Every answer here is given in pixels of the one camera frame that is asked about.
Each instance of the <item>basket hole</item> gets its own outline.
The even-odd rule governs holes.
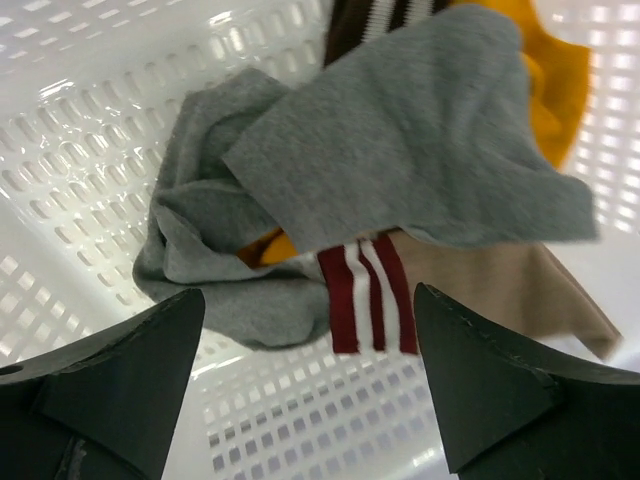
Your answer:
[[[184,67],[182,66],[182,62],[180,62],[180,59],[175,53],[167,55],[167,63],[178,78],[181,78],[183,80],[187,78],[187,72],[185,71]]]
[[[100,283],[102,283],[105,287],[111,288],[115,285],[113,278],[108,273],[99,273],[98,280],[100,280]]]
[[[62,149],[69,156],[69,159],[78,166],[82,166],[89,155],[80,145],[71,142],[65,142],[62,144]]]
[[[65,201],[66,196],[57,190],[52,191],[49,196],[53,200],[53,202],[63,211],[67,211],[67,202]]]
[[[124,280],[128,280],[131,278],[131,269],[125,268],[122,265],[118,265],[116,267],[116,272],[118,272],[118,275],[120,275],[120,277]]]
[[[164,87],[167,82],[164,79],[164,77],[160,74],[160,70],[158,69],[158,66],[153,63],[147,63],[147,65],[145,65],[144,67],[145,72],[147,72],[147,75],[149,75],[149,77],[151,78],[151,81],[153,83],[155,83],[156,85],[158,85],[159,87]]]
[[[144,234],[140,231],[138,227],[130,227],[129,232],[131,236],[138,242],[139,245],[142,245],[145,241]]]
[[[135,208],[138,212],[146,212],[147,208],[145,207],[145,204],[139,195],[135,193],[127,195],[127,200],[129,201],[131,206]]]
[[[211,40],[209,40],[209,46],[211,47],[211,51],[213,52],[213,56],[216,60],[224,61],[224,59],[227,58],[227,52],[220,37],[213,36]]]
[[[190,45],[189,47],[187,47],[187,54],[189,55],[189,58],[191,59],[196,70],[203,71],[205,68],[207,68],[207,62],[204,58],[202,50],[200,50],[200,47],[198,47],[197,45]]]
[[[38,30],[37,28],[25,28],[24,30],[19,31],[18,33],[14,33],[13,36],[16,38],[27,38],[27,37],[30,37],[31,35],[35,35],[39,31],[40,30]]]
[[[121,187],[128,185],[129,181],[127,180],[127,177],[117,167],[109,165],[105,168],[105,172],[117,185]]]
[[[24,192],[28,188],[28,183],[22,175],[15,175],[13,172],[5,170],[2,172],[2,178],[17,192]]]
[[[134,118],[134,117],[127,117],[127,119],[124,121],[127,130],[129,130],[129,133],[131,133],[131,136],[133,138],[142,138],[143,133],[142,133],[142,126],[140,125],[140,122],[138,122],[138,119]]]
[[[96,242],[95,246],[96,246],[96,250],[98,250],[100,255],[102,255],[107,260],[113,257],[113,253],[111,252],[111,250],[109,249],[109,247],[105,242]]]
[[[115,85],[113,85],[111,81],[106,80],[102,82],[102,89],[104,90],[105,95],[111,103],[113,103],[114,105],[120,104],[120,95],[118,94]]]
[[[116,295],[116,298],[121,304],[127,307],[133,304],[133,301],[131,300],[131,298],[129,298],[128,296],[122,295],[121,293],[118,293]]]
[[[284,18],[282,18],[282,13],[273,12],[271,14],[271,23],[273,24],[273,30],[278,37],[284,37],[287,34],[284,28]]]
[[[298,62],[296,61],[296,56],[294,55],[293,51],[285,50],[283,56],[284,56],[285,64],[287,66],[287,70],[289,70],[290,73],[297,72]]]
[[[54,231],[58,236],[58,238],[62,240],[64,243],[66,243],[67,245],[71,245],[73,242],[75,242],[78,239],[78,235],[73,234],[66,227],[56,227]]]
[[[51,45],[52,43],[56,43],[57,41],[58,41],[57,37],[49,37],[49,38],[47,38],[45,40],[42,40],[40,42],[40,45],[43,46],[43,47],[46,47],[47,45]]]
[[[2,270],[6,275],[11,275],[18,268],[18,262],[9,255],[4,257],[2,262],[0,262],[0,270]]]
[[[48,220],[49,218],[51,218],[51,215],[47,213],[48,209],[45,209],[42,203],[36,200],[32,200],[31,202],[29,202],[29,206],[31,207],[31,210],[33,210],[34,213],[43,220]]]
[[[64,20],[66,20],[69,17],[71,17],[71,13],[62,12],[62,13],[59,13],[58,15],[54,15],[53,17],[49,18],[49,22],[51,22],[51,23],[60,23],[60,22],[62,22]]]
[[[47,109],[42,107],[39,108],[38,118],[40,118],[44,126],[47,127],[47,130],[51,133],[56,133],[59,130],[60,124],[58,123],[58,120]]]
[[[87,267],[93,267],[95,265],[95,259],[87,252],[78,252],[77,256]]]
[[[22,164],[22,167],[37,183],[44,182],[46,173],[40,168],[38,164],[33,164],[31,162],[24,162]]]
[[[94,210],[91,214],[93,215],[95,221],[98,222],[101,227],[108,228],[111,226],[111,222],[104,213],[98,210]]]
[[[173,115],[178,115],[178,113],[180,113],[180,104],[177,100],[170,98],[169,100],[164,102],[164,104],[167,107],[167,110],[169,110],[169,112],[171,112]]]
[[[92,173],[91,175],[89,175],[87,177],[87,181],[100,195],[106,195],[109,191],[107,185],[104,183],[104,180],[96,174]]]
[[[89,133],[84,137],[85,142],[89,150],[91,150],[96,156],[101,157],[107,151],[107,142],[102,135],[96,135],[95,133]]]
[[[246,47],[244,39],[242,38],[242,33],[236,27],[229,30],[229,40],[236,52],[242,53],[245,51]]]
[[[86,2],[84,2],[82,4],[82,6],[84,8],[93,8],[93,7],[97,6],[97,5],[100,5],[101,3],[106,2],[106,1],[107,0],[87,0]]]
[[[291,5],[291,20],[296,27],[304,26],[306,20],[304,17],[304,11],[300,3],[294,3]]]
[[[256,40],[258,45],[266,45],[267,44],[267,35],[264,32],[264,27],[260,22],[253,22],[250,27],[250,32]]]
[[[277,79],[280,76],[278,65],[276,64],[276,61],[273,59],[273,57],[265,58],[264,65],[266,67],[267,74],[270,77]]]
[[[27,140],[34,143],[38,141],[38,134],[24,117],[16,119],[16,126]]]
[[[80,31],[84,30],[84,29],[85,29],[85,28],[87,28],[88,26],[89,26],[89,24],[88,24],[87,22],[82,22],[82,23],[79,23],[79,24],[74,25],[73,27],[71,27],[71,28],[69,29],[69,31],[70,31],[71,33],[77,33],[77,32],[80,32]]]
[[[160,168],[162,158],[154,149],[149,148],[144,152],[145,159],[155,168]]]
[[[116,148],[123,148],[129,140],[126,134],[117,125],[107,125],[104,128],[105,137],[107,137],[109,143]]]
[[[27,3],[22,8],[24,8],[28,12],[35,12],[40,10],[41,8],[46,7],[47,5],[51,5],[50,0],[36,0],[35,2]]]
[[[82,203],[87,203],[89,201],[89,192],[86,188],[84,188],[79,183],[70,183],[69,189],[73,192],[78,200]]]
[[[18,58],[22,58],[25,55],[27,55],[27,52],[25,52],[24,50],[20,50],[19,52],[16,52],[13,55],[9,55],[9,58],[11,60],[17,60]]]
[[[116,247],[118,247],[118,249],[120,249],[121,252],[128,252],[129,249],[129,244],[127,243],[127,241],[124,239],[124,237],[122,235],[113,235],[112,237],[113,243],[115,243]]]
[[[634,30],[621,30],[618,32],[618,45],[631,46],[636,44],[637,34]]]
[[[136,158],[127,157],[126,163],[136,177],[144,178],[146,176],[147,172],[145,172],[144,166]]]
[[[313,43],[307,40],[302,44],[302,52],[304,53],[304,58],[309,65],[315,65],[318,63],[318,57],[316,56],[316,50],[313,46]]]
[[[84,220],[80,220],[79,218],[76,218],[73,221],[73,223],[78,228],[78,231],[82,232],[86,237],[89,237],[91,235],[91,232]]]
[[[333,457],[333,458],[330,458],[329,460],[327,460],[327,464],[326,465],[327,465],[327,471],[329,472],[329,475],[335,475],[340,470],[342,470],[340,468],[340,462],[338,461],[338,459],[336,457]]]
[[[125,211],[124,208],[122,208],[122,205],[114,202],[114,203],[110,203],[109,206],[111,207],[111,210],[113,210],[113,213],[116,214],[116,217],[118,217],[120,220],[127,219],[127,212]]]
[[[142,91],[138,86],[136,77],[132,72],[127,72],[124,74],[124,83],[127,85],[127,88],[129,88],[129,91],[134,97],[139,97],[142,95]]]
[[[151,15],[152,13],[156,13],[157,11],[157,8],[150,8],[149,10],[145,10],[144,12],[140,13],[140,16],[146,17],[147,15]]]
[[[100,20],[106,20],[107,18],[111,18],[114,15],[117,15],[118,13],[120,13],[120,10],[118,10],[117,8],[114,8],[107,12],[101,13],[100,15],[98,15],[98,18]]]
[[[0,144],[4,147],[5,150],[10,152],[15,152],[15,146],[13,143],[13,139],[4,128],[0,128]]]
[[[164,121],[155,108],[147,108],[145,113],[147,115],[147,120],[149,120],[149,123],[154,130],[161,130],[164,128]]]
[[[83,90],[80,96],[82,97],[82,101],[84,102],[84,104],[87,106],[87,108],[91,113],[93,113],[94,115],[100,114],[100,105],[98,105],[98,101],[95,99],[95,97],[91,92],[89,92],[88,90]]]

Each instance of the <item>brown striped fabric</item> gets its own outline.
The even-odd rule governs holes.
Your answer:
[[[324,65],[330,65],[363,43],[368,30],[391,32],[439,12],[448,1],[336,0],[327,34]]]

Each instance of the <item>red stripe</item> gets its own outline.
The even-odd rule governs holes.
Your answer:
[[[318,254],[329,289],[329,325],[335,353],[358,353],[358,334],[353,309],[353,274],[345,261],[344,246]]]
[[[380,286],[380,279],[376,275],[376,271],[373,269],[373,265],[367,257],[362,253],[360,248],[360,256],[358,257],[360,263],[364,265],[369,273],[369,305],[371,309],[371,326],[373,329],[373,349],[376,352],[384,352],[385,350],[385,338],[384,338],[384,318],[382,311],[382,287]]]
[[[388,235],[382,235],[373,242],[380,262],[387,272],[391,290],[398,304],[400,314],[400,351],[403,353],[418,353],[418,339],[416,334],[416,320],[411,305],[411,292],[407,283],[407,276],[402,268],[402,261],[396,252],[393,242]]]

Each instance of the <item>red and white stripe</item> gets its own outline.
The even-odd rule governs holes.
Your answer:
[[[384,235],[318,254],[327,281],[336,353],[418,353],[409,286]]]

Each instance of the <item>white stripe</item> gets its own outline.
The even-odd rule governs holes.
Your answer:
[[[367,19],[367,26],[362,34],[363,42],[370,42],[387,33],[395,4],[396,0],[375,0],[373,2]]]
[[[415,25],[431,16],[433,0],[412,0],[404,17],[405,25]]]
[[[371,278],[360,262],[360,246],[345,245],[344,259],[353,274],[353,310],[360,352],[373,350],[373,326],[371,325]]]
[[[387,272],[382,266],[380,257],[373,243],[364,241],[361,245],[362,253],[371,262],[373,270],[376,272],[378,280],[380,280],[380,289],[382,290],[382,318],[384,320],[384,339],[385,350],[400,350],[400,311],[398,310],[398,302],[391,290],[391,282]]]

